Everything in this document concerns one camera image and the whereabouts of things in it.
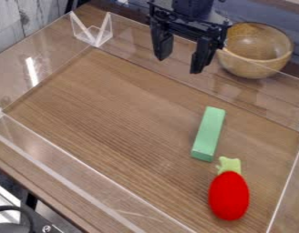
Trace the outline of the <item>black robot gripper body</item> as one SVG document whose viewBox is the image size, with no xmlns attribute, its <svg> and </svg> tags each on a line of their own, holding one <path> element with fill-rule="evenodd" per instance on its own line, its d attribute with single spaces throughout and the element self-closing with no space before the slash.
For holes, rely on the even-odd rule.
<svg viewBox="0 0 299 233">
<path fill-rule="evenodd" d="M 190 40 L 211 38 L 222 48 L 230 20 L 215 12 L 214 1 L 148 1 L 151 20 L 161 22 L 174 35 Z"/>
</svg>

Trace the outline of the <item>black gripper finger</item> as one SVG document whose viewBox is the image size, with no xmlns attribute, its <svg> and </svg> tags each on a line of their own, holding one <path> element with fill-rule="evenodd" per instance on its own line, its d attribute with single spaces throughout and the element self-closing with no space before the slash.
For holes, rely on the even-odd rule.
<svg viewBox="0 0 299 233">
<path fill-rule="evenodd" d="M 211 63 L 215 50 L 216 42 L 211 38 L 202 36 L 198 39 L 196 51 L 192 54 L 191 58 L 191 74 L 200 73 L 203 71 L 203 68 Z"/>
<path fill-rule="evenodd" d="M 151 20 L 151 37 L 156 59 L 163 61 L 172 52 L 174 35 L 161 22 Z"/>
</svg>

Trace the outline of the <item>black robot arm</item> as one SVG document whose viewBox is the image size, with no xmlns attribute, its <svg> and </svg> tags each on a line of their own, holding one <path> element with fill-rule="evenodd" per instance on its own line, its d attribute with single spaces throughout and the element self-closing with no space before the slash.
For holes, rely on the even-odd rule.
<svg viewBox="0 0 299 233">
<path fill-rule="evenodd" d="M 211 63 L 218 49 L 224 48 L 231 23 L 212 9 L 215 0 L 149 0 L 148 23 L 156 59 L 169 57 L 174 37 L 198 43 L 191 56 L 190 73 L 198 74 Z"/>
</svg>

